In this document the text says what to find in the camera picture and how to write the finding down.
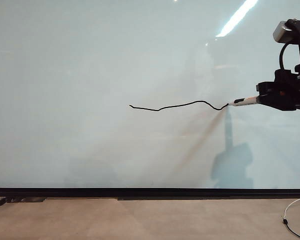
white board surface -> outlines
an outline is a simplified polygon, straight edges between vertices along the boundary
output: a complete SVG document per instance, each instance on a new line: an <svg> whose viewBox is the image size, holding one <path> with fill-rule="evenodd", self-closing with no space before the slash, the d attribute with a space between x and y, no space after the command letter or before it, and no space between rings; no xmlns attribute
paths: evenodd
<svg viewBox="0 0 300 240"><path fill-rule="evenodd" d="M300 189L300 110L129 107L273 81L300 1L259 0L216 37L244 2L0 0L0 187Z"/></svg>

marker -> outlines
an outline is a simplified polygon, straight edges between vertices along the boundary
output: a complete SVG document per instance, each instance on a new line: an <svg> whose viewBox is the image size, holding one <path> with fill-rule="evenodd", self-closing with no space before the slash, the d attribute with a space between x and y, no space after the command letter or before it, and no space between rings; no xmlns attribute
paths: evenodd
<svg viewBox="0 0 300 240"><path fill-rule="evenodd" d="M240 98L240 99L236 99L232 102L229 102L230 106L245 106L245 105L252 105L252 104L258 104L257 96Z"/></svg>

black cable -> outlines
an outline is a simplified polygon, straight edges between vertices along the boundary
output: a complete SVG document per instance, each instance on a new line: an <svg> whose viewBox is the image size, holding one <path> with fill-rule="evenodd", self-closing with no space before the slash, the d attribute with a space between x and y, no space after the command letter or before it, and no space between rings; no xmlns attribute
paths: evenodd
<svg viewBox="0 0 300 240"><path fill-rule="evenodd" d="M290 44L290 42L287 42L285 45L283 45L281 51L280 51L280 55L279 55L279 64L280 64L280 69L281 70L284 70L285 67L284 67L284 52L286 50L286 47Z"/></svg>
<svg viewBox="0 0 300 240"><path fill-rule="evenodd" d="M216 108L216 107L212 106L210 103L208 103L207 101L199 100L199 101L193 101L193 102L189 102L189 103L185 103L185 104L181 104L181 105L165 106L165 107L162 107L162 108L160 108L160 109L152 109L152 108L145 108L145 107L137 107L137 106L132 106L132 105L129 105L129 106L132 107L133 109L143 109L143 110L149 110L149 111L156 111L156 112L158 112L158 111L163 110L163 109L182 107L182 106L187 106L187 105L195 104L195 103L205 103L205 104L208 104L210 107L212 107L214 110L217 110L217 111L220 111L220 110L224 109L226 106L229 105L229 104L227 103L226 105L224 105L224 106L221 107L221 108Z"/></svg>
<svg viewBox="0 0 300 240"><path fill-rule="evenodd" d="M283 219L283 224L286 226L286 228L291 232L293 233L294 235L296 235L297 237L300 238L300 235L295 233L294 231L291 230L291 228L288 226L288 220L287 219Z"/></svg>

black frame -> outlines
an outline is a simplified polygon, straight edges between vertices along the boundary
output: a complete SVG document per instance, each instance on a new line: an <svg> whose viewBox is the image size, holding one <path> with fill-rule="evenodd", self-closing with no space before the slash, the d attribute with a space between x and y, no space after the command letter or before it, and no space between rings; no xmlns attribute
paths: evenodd
<svg viewBox="0 0 300 240"><path fill-rule="evenodd" d="M116 198L118 200L292 199L300 189L235 188L5 188L7 198Z"/></svg>

concrete floor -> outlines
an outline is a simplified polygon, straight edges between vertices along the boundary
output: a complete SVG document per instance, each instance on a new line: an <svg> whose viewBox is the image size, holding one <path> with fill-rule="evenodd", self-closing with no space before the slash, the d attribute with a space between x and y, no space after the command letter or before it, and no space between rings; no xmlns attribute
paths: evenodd
<svg viewBox="0 0 300 240"><path fill-rule="evenodd" d="M0 206L0 240L298 239L282 224L292 199L48 199ZM300 233L300 203L288 211Z"/></svg>

